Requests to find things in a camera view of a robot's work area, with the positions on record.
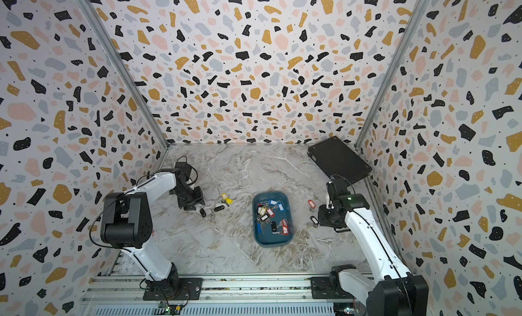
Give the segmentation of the teal storage box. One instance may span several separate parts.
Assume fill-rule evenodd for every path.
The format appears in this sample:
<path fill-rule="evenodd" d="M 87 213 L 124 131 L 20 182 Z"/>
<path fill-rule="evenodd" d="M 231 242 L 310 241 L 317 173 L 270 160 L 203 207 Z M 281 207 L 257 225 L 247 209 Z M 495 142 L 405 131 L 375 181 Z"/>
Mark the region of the teal storage box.
<path fill-rule="evenodd" d="M 255 209 L 257 204 L 268 201 L 268 200 L 276 200 L 281 201 L 287 210 L 288 219 L 290 221 L 290 234 L 288 236 L 283 236 L 280 234 L 257 234 L 256 233 L 256 221 L 255 221 Z M 281 191 L 270 191 L 270 192 L 261 192 L 257 194 L 252 201 L 252 213 L 253 213 L 253 229 L 254 229 L 254 239 L 257 244 L 263 248 L 276 248 L 289 244 L 294 238 L 294 226 L 292 222 L 292 213 L 290 208 L 290 202 L 285 193 Z"/>

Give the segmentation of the red tag key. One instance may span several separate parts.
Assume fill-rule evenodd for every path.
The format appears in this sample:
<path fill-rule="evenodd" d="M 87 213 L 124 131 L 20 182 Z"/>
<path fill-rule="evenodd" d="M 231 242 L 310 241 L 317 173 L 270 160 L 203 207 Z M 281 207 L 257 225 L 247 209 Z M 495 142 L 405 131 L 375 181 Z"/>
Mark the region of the red tag key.
<path fill-rule="evenodd" d="M 309 210 L 310 211 L 315 211 L 316 210 L 317 205 L 312 200 L 308 200 L 308 204 L 309 204 Z"/>

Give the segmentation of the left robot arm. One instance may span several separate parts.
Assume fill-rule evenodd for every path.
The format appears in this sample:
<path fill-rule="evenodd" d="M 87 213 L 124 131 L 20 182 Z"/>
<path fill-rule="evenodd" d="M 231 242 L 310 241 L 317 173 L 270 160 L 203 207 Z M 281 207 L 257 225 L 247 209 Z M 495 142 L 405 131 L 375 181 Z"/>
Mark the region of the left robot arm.
<path fill-rule="evenodd" d="M 173 169 L 161 169 L 137 183 L 126 192 L 114 192 L 107 196 L 101 213 L 100 238 L 108 247 L 124 252 L 144 273 L 150 290 L 181 289 L 178 270 L 168 261 L 155 244 L 152 203 L 168 193 L 178 198 L 178 205 L 186 211 L 204 203 L 203 194 L 194 184 L 190 165 Z"/>

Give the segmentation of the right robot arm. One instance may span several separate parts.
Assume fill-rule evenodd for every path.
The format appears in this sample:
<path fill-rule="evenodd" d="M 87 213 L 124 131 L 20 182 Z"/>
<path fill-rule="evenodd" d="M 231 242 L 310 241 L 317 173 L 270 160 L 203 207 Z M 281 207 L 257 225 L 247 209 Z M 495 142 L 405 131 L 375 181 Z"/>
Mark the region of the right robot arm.
<path fill-rule="evenodd" d="M 330 287 L 336 294 L 351 294 L 367 315 L 426 315 L 429 287 L 398 257 L 362 195 L 326 195 L 319 207 L 320 226 L 337 233 L 351 232 L 362 248 L 372 278 L 346 264 L 330 271 Z"/>

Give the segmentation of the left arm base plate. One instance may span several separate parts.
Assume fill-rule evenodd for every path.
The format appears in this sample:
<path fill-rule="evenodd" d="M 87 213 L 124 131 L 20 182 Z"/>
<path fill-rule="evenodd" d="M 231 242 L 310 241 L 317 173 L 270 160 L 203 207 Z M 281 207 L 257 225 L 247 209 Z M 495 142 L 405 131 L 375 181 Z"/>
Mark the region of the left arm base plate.
<path fill-rule="evenodd" d="M 173 283 L 168 279 L 162 281 L 146 280 L 143 295 L 144 301 L 197 301 L 203 287 L 203 278 L 180 278 Z"/>

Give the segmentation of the yellow tag key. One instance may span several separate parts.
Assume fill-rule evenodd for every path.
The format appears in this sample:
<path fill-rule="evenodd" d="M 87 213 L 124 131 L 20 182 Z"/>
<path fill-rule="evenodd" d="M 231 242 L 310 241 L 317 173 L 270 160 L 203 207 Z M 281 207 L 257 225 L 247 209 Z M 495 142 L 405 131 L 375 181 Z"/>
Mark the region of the yellow tag key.
<path fill-rule="evenodd" d="M 225 205 L 230 206 L 233 204 L 233 200 L 230 199 L 226 193 L 221 194 L 221 198 L 222 198 L 222 202 Z"/>

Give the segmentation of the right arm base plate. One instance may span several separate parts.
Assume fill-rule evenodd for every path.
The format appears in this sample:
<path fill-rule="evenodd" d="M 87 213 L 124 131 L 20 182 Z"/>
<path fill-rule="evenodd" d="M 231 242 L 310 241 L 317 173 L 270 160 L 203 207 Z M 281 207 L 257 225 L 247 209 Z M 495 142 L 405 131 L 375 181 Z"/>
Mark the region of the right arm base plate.
<path fill-rule="evenodd" d="M 311 294 L 313 299 L 353 299 L 353 296 L 334 286 L 329 277 L 311 277 Z"/>

